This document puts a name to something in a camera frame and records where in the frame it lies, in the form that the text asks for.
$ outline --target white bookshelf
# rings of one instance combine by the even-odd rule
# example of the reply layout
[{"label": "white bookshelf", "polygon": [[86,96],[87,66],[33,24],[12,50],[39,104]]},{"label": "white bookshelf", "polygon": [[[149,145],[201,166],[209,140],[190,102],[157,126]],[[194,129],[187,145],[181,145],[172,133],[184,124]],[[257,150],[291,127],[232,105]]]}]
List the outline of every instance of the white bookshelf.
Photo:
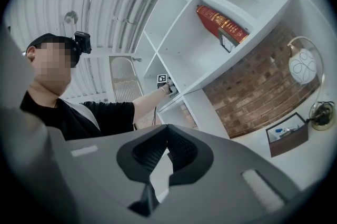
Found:
[{"label": "white bookshelf", "polygon": [[[228,138],[202,88],[247,55],[280,22],[293,0],[158,0],[145,25],[134,62],[144,93],[156,89],[156,76],[167,73],[179,95],[158,107],[165,124],[188,126],[185,103],[198,129]],[[196,9],[207,5],[236,21],[249,36],[227,53],[201,23]]]}]

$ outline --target white lamp shade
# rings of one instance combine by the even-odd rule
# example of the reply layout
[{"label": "white lamp shade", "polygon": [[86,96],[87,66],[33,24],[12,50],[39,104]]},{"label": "white lamp shade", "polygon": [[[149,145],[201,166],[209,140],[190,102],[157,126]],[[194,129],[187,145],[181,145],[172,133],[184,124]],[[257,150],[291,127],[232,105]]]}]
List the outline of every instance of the white lamp shade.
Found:
[{"label": "white lamp shade", "polygon": [[300,52],[289,59],[289,70],[298,83],[310,83],[316,76],[314,56],[307,49],[301,49]]}]

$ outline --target black t-shirt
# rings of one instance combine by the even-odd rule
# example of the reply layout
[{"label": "black t-shirt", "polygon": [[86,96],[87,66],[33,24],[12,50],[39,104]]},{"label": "black t-shirt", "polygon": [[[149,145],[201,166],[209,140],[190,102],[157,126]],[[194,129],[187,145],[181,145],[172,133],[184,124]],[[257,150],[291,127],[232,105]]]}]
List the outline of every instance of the black t-shirt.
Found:
[{"label": "black t-shirt", "polygon": [[82,104],[93,113],[100,130],[62,99],[57,100],[56,108],[49,108],[38,105],[27,92],[20,108],[39,117],[46,126],[60,129],[66,141],[133,131],[135,108],[132,102],[106,104],[88,101]]}]

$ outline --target gray device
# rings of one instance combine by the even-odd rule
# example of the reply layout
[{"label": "gray device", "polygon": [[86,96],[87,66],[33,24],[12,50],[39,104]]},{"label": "gray device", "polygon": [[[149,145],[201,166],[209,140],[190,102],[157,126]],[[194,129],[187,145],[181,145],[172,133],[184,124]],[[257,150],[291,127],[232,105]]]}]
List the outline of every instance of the gray device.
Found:
[{"label": "gray device", "polygon": [[[19,109],[33,71],[7,30],[0,38],[0,65],[16,63],[0,68],[3,158],[18,183],[62,222],[276,223],[311,193],[247,147],[180,126],[66,142],[59,129]],[[166,148],[173,174],[159,204],[149,176]]]}]

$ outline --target person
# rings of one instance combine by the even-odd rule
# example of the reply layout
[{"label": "person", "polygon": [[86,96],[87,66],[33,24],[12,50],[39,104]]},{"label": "person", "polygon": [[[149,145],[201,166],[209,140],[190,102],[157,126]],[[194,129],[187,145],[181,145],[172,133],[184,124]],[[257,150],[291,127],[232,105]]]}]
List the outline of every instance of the person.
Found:
[{"label": "person", "polygon": [[133,131],[133,123],[169,94],[170,86],[166,84],[132,102],[88,101],[75,106],[60,99],[71,82],[71,69],[80,59],[73,41],[48,33],[27,47],[26,56],[36,75],[21,103],[23,111],[36,115],[46,126],[60,129],[65,140]]}]

